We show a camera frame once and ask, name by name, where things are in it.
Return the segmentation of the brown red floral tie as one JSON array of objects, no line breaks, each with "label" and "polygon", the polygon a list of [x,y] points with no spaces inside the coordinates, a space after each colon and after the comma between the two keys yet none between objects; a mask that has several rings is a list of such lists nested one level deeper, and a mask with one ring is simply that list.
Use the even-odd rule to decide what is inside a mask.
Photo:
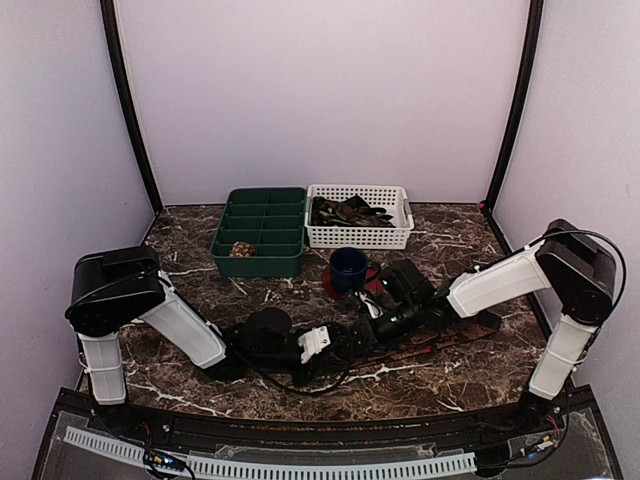
[{"label": "brown red floral tie", "polygon": [[483,340],[496,334],[502,318],[492,312],[457,321],[442,331],[420,327],[400,337],[366,346],[358,340],[354,346],[353,367],[363,368],[383,362],[399,362],[420,356],[434,355],[445,349]]}]

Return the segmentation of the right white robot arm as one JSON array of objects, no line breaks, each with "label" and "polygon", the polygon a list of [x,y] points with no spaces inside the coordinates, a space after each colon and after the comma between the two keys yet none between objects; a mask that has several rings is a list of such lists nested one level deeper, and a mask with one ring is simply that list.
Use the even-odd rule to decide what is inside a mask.
[{"label": "right white robot arm", "polygon": [[541,290],[551,290],[561,303],[560,317],[534,368],[528,396],[510,413],[521,434],[534,432],[549,416],[549,405],[626,288],[627,264],[607,237],[576,228],[564,219],[551,222],[540,237],[489,265],[476,266],[434,287],[412,262],[396,262],[381,282],[396,306],[370,320],[378,341],[397,338],[420,326],[445,327],[483,316],[491,308]]}]

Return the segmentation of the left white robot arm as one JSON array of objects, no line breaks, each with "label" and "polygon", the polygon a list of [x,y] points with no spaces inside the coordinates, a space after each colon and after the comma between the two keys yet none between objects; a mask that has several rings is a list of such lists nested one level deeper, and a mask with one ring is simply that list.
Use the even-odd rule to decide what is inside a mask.
[{"label": "left white robot arm", "polygon": [[252,371],[301,396],[316,376],[348,373],[352,343],[339,323],[295,330],[290,316],[266,308],[226,330],[204,318],[176,289],[148,246],[88,254],[75,264],[65,317],[75,331],[101,417],[120,436],[141,427],[128,397],[119,332],[135,320],[151,326],[209,378],[235,381]]}]

